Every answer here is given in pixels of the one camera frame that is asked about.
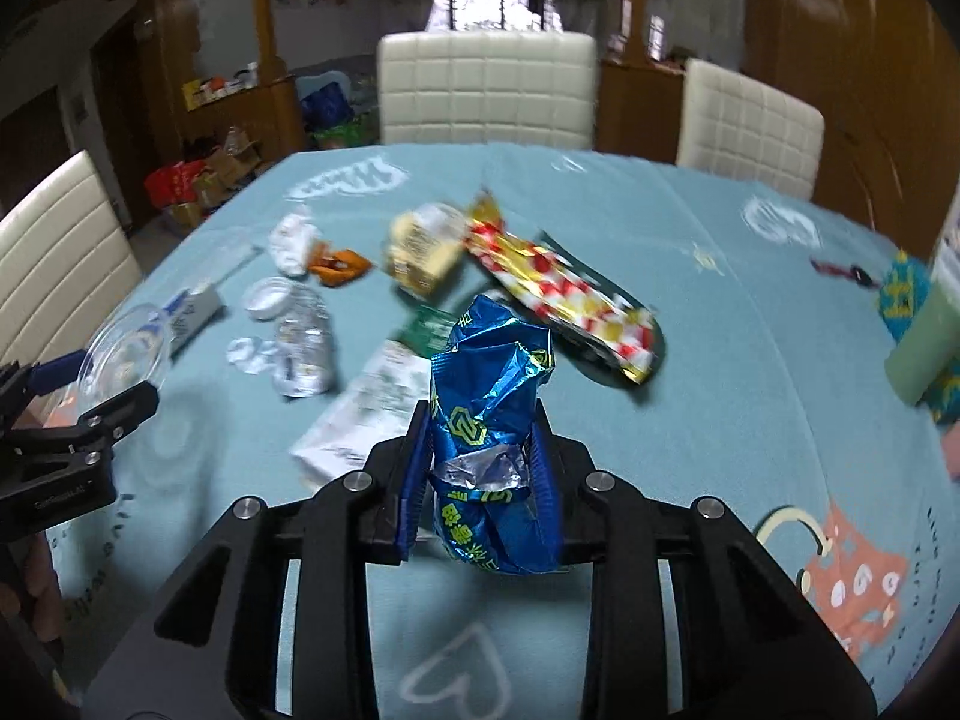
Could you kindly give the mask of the person's left hand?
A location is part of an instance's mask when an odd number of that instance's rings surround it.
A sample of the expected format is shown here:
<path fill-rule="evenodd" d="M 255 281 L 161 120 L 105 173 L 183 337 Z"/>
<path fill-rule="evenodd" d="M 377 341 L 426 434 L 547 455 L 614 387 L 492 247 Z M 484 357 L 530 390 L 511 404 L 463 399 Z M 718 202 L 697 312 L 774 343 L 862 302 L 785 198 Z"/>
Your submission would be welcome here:
<path fill-rule="evenodd" d="M 52 644 L 64 632 L 65 606 L 47 536 L 32 535 L 26 541 L 25 557 L 14 567 L 20 571 L 20 588 L 2 583 L 2 614 L 21 616 L 31 624 L 39 642 Z"/>

